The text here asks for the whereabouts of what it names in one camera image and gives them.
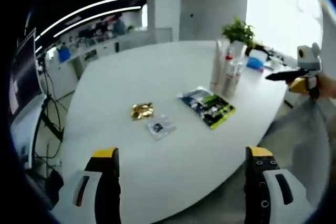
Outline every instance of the computer screen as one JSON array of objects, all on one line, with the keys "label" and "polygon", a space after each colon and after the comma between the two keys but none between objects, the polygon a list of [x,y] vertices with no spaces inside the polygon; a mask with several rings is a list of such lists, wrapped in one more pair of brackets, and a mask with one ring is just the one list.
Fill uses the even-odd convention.
[{"label": "computer screen", "polygon": [[35,31],[15,55],[10,75],[9,106],[15,117],[35,96],[42,94],[36,69]]}]

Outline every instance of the ceiling light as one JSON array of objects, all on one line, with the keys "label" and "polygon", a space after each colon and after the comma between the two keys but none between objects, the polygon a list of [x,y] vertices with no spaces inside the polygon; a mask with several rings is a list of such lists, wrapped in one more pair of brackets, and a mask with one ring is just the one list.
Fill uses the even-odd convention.
[{"label": "ceiling light", "polygon": [[69,30],[69,29],[71,29],[71,28],[73,28],[73,27],[75,27],[75,26],[77,26],[77,25],[79,25],[79,24],[82,24],[82,23],[84,23],[84,22],[86,22],[86,21],[89,21],[89,20],[91,20],[91,19],[98,18],[98,17],[100,17],[100,16],[104,16],[104,15],[111,14],[111,13],[125,12],[125,11],[127,11],[127,10],[136,10],[136,9],[140,9],[140,8],[141,8],[141,6],[127,7],[127,8],[121,8],[121,9],[116,9],[116,10],[110,10],[110,11],[105,12],[105,13],[100,13],[100,14],[94,15],[94,16],[92,16],[92,17],[83,19],[83,20],[81,20],[81,21],[79,21],[79,22],[77,22],[77,23],[74,23],[74,24],[71,25],[71,26],[68,26],[67,28],[63,29],[62,31],[56,33],[56,34],[54,35],[54,38],[56,38],[58,35],[64,33],[65,31],[67,31],[67,30]]},{"label": "ceiling light", "polygon": [[39,52],[41,49],[42,49],[42,46],[39,46],[39,48],[37,48],[37,49],[35,50],[35,53]]},{"label": "ceiling light", "polygon": [[61,18],[60,20],[56,21],[55,23],[53,23],[51,26],[49,26],[47,29],[45,29],[39,36],[36,37],[35,41],[37,41],[40,36],[42,36],[43,34],[45,34],[47,31],[49,31],[50,29],[52,29],[53,27],[55,27],[56,25],[58,25],[59,23],[61,23],[62,21],[66,20],[67,18],[77,14],[77,13],[80,13],[82,12],[83,10],[86,10],[86,9],[89,9],[89,8],[92,8],[92,7],[95,7],[97,5],[102,5],[102,4],[106,4],[106,3],[109,3],[109,2],[114,2],[114,1],[119,1],[119,0],[103,0],[103,1],[100,1],[100,2],[97,2],[97,3],[94,3],[94,4],[91,4],[91,5],[88,5],[88,6],[85,6],[81,9],[78,9],[70,14],[68,14],[67,16]]}]

